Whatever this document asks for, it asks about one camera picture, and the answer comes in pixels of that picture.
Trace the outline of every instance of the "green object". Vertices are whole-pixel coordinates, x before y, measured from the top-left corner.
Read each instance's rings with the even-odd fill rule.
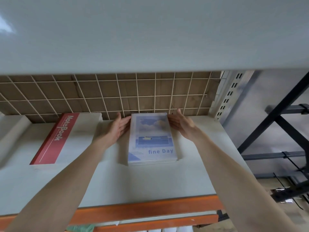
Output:
[[[74,232],[93,232],[95,225],[68,226],[67,231]]]

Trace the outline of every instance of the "left hand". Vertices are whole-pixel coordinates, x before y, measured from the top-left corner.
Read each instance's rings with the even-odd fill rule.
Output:
[[[121,118],[120,112],[117,113],[117,118],[109,124],[105,134],[108,147],[113,145],[130,128],[130,120],[131,116]]]

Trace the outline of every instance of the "blue notebook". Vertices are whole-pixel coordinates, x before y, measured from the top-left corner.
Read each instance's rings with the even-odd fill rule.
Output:
[[[132,114],[128,164],[168,163],[176,160],[167,113]]]

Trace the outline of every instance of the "right hand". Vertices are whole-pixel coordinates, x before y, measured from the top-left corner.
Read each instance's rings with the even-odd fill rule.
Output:
[[[194,124],[193,120],[189,117],[185,117],[179,108],[175,115],[168,115],[168,122],[172,128],[178,130],[181,135],[190,141],[194,141],[198,133],[201,132],[201,130]]]

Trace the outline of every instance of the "wall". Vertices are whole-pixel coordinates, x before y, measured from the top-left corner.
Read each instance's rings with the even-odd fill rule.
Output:
[[[239,147],[267,116],[264,111],[266,106],[277,105],[307,72],[308,69],[260,72],[246,96],[236,105],[230,117],[223,124],[236,147]],[[306,90],[293,105],[308,103],[308,101],[309,90]],[[282,116],[309,139],[309,117],[307,115],[285,114]],[[243,155],[301,150],[279,125],[273,123],[243,152]],[[293,158],[293,161],[300,167],[306,163],[304,157]],[[288,160],[283,159],[252,160],[247,161],[247,164],[255,174],[295,170]]]
[[[299,68],[309,0],[0,0],[0,74]]]

